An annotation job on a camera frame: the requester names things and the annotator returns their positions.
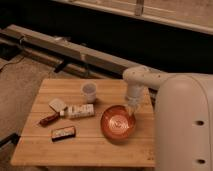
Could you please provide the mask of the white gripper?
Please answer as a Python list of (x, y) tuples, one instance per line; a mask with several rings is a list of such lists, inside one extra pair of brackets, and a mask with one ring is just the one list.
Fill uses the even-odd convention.
[(125, 100), (127, 102), (126, 110), (130, 116), (135, 114), (138, 109), (137, 105), (141, 101), (143, 89), (144, 87), (140, 85), (133, 85), (133, 84), (127, 85)]

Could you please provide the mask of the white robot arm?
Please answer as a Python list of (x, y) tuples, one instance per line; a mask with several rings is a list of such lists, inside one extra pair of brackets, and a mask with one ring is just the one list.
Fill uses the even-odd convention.
[(141, 91), (157, 91), (155, 171), (213, 171), (213, 74), (123, 72), (126, 101), (139, 104)]

